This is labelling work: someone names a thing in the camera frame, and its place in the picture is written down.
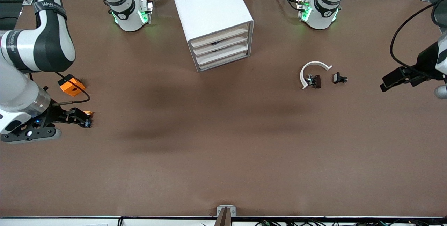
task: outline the white plastic drawer unit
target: white plastic drawer unit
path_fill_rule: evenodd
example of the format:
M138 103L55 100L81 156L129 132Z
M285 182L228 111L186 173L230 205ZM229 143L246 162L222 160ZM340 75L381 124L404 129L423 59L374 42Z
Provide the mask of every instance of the white plastic drawer unit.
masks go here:
M244 0L174 0L197 71L250 56L253 19Z

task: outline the brown table surface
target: brown table surface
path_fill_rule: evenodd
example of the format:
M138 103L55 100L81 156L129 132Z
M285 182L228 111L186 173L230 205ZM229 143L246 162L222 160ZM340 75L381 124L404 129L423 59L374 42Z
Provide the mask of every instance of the brown table surface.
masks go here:
M323 31L284 0L245 0L252 56L197 73L173 0L126 33L102 0L64 0L94 128L59 124L59 140L0 144L0 215L442 216L447 211L447 102L440 82L382 93L398 67L397 27L426 3L343 0ZM35 26L26 7L18 28ZM396 55L414 64L439 37L426 11L402 30ZM309 61L334 67L302 90ZM331 83L333 73L349 77ZM35 80L64 94L54 73Z

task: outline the black clip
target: black clip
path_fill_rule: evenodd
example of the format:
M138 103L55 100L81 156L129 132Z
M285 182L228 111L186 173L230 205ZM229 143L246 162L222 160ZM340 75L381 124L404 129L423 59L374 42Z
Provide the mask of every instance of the black clip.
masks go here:
M308 85L312 86L315 89L321 88L320 75L312 76L312 74L309 74L308 78L306 78L306 82L308 83Z
M346 83L348 81L348 77L346 76L340 76L340 73L335 73L334 74L334 84L338 84L338 83Z

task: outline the black strap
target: black strap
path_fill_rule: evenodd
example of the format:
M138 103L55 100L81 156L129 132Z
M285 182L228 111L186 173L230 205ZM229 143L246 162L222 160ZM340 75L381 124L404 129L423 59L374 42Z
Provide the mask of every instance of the black strap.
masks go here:
M14 66L23 73L35 73L35 71L28 68L19 55L19 50L17 49L17 39L20 32L23 30L11 30L6 36L6 51L8 53L9 59L13 62Z
M67 20L67 12L65 12L65 9L55 3L55 2L49 2L49 1L38 1L32 4L33 8L34 8L34 14L37 14L37 12L39 11L43 11L43 10L52 10L55 13L63 16L65 18L65 20Z
M328 1L328 0L321 0L322 2L324 2L324 3L326 3L327 5L332 5L332 6L334 6L334 5L338 5L338 4L340 4L340 2L341 2L341 0L340 1L337 1L337 2L334 2L334 1Z
M130 6L128 9L126 9L126 10L124 10L124 11L121 11L121 12L112 10L112 12L113 12L113 14L114 14L116 17L118 17L119 19L121 19L121 20L127 20L127 19L129 18L129 16L131 15L131 13L134 12L134 10L135 10L135 6L136 6L136 3L135 3L134 0L132 0L132 4L131 4L131 6Z
M106 1L106 2L107 2L107 4L108 4L109 6L119 6L119 5L121 5L121 4L124 4L126 1L127 1L127 0L120 0L120 1L117 1L117 2L109 2L109 1Z
M329 8L324 8L323 6L321 6L321 4L318 2L318 0L314 0L314 5L315 5L315 9L321 13L322 17L331 17L338 9L338 7L329 9Z

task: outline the orange sensor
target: orange sensor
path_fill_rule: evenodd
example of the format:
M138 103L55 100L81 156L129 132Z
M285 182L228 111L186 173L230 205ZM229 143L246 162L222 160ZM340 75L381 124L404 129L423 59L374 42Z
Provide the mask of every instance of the orange sensor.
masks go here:
M65 92L66 94L68 94L72 97L75 97L82 92L79 88L85 90L85 86L81 83L81 81L79 81L79 79L75 78L71 74L68 74L67 76L65 76L64 79L59 80L58 84L63 92Z

